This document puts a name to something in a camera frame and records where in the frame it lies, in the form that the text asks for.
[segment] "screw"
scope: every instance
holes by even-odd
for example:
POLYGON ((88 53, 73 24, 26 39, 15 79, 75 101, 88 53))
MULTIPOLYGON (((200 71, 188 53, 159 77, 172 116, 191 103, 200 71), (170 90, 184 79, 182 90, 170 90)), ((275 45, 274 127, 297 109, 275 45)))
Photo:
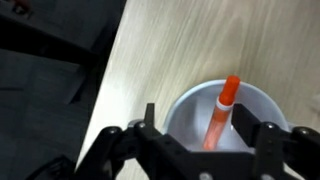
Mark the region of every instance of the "screw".
POLYGON ((304 135, 309 134, 309 131, 306 130, 305 128, 301 128, 301 129, 300 129, 300 132, 301 132, 302 134, 304 134, 304 135))
POLYGON ((144 128, 145 126, 146 126, 146 124, 143 122, 139 124, 139 128, 144 128))
POLYGON ((267 123, 267 127, 268 127, 269 129, 272 129, 272 128, 274 128, 274 125, 273 125, 272 123, 267 123))
POLYGON ((213 180, 211 174, 207 173, 207 172, 202 172, 199 176, 200 180, 213 180))
POLYGON ((114 133, 116 133, 117 132, 117 128, 111 128, 110 130, 109 130, 109 133, 110 134, 114 134, 114 133))
POLYGON ((262 174, 260 179, 261 180, 274 180, 274 178, 269 174, 262 174))

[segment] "gray carpet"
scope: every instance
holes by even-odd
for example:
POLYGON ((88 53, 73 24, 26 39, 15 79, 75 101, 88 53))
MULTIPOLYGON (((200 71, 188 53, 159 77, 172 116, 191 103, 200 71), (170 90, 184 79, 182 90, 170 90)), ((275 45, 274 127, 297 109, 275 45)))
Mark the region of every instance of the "gray carpet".
POLYGON ((0 50, 0 180, 25 179, 61 154, 77 159, 97 92, 91 75, 80 101, 63 103, 77 67, 0 50))

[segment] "orange cap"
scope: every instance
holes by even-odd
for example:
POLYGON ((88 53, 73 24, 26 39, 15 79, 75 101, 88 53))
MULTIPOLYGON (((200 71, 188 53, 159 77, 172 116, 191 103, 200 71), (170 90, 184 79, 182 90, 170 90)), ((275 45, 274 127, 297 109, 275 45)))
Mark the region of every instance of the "orange cap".
POLYGON ((238 87, 240 84, 240 78, 238 76, 228 76, 227 81, 223 87, 223 90, 219 96, 219 102, 225 106, 233 104, 238 87))

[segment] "wooden table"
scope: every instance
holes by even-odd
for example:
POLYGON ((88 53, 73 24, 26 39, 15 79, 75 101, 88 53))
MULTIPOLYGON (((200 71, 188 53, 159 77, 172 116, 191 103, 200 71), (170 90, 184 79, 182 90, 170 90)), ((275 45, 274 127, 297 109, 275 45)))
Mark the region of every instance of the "wooden table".
MULTIPOLYGON (((128 0, 79 160, 105 126, 125 128, 155 102, 161 128, 182 93, 229 74, 320 130, 309 107, 320 92, 319 17, 317 0, 128 0)), ((128 164, 118 179, 141 179, 128 164)))

